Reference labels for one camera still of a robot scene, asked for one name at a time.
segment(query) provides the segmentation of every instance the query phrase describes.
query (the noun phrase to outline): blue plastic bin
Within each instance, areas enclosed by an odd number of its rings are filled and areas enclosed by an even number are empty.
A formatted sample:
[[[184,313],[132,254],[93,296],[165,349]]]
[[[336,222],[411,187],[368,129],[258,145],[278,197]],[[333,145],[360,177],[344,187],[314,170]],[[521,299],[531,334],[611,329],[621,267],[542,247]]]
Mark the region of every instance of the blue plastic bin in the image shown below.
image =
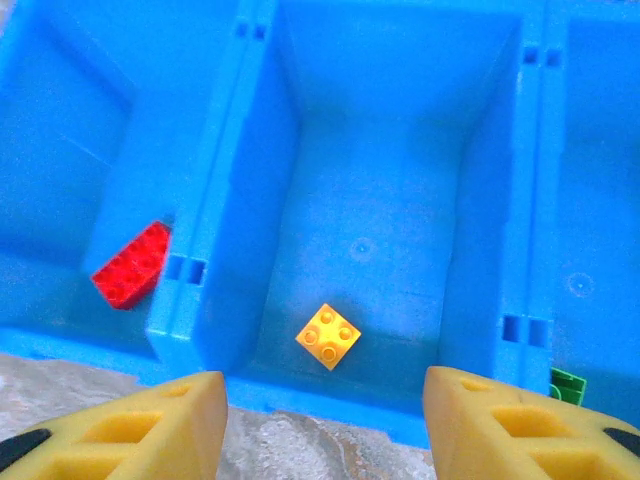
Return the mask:
[[[0,51],[4,351],[167,378],[150,300],[112,310],[89,277],[190,196],[244,49],[244,3],[18,1]]]
[[[261,5],[150,318],[173,375],[222,369],[234,405],[415,445],[429,365],[548,391],[547,323],[503,338],[528,321],[542,15],[501,8]],[[332,372],[294,340],[324,302],[362,331]]]
[[[531,309],[583,405],[640,425],[640,5],[551,2]]]

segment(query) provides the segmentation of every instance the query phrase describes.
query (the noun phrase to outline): lego stud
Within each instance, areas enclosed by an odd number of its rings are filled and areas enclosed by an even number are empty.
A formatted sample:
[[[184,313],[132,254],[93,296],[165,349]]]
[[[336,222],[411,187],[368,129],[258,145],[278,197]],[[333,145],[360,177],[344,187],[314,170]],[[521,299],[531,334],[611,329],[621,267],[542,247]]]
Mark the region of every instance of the lego stud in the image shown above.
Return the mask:
[[[360,338],[360,331],[324,304],[300,331],[296,341],[327,369],[333,370]]]

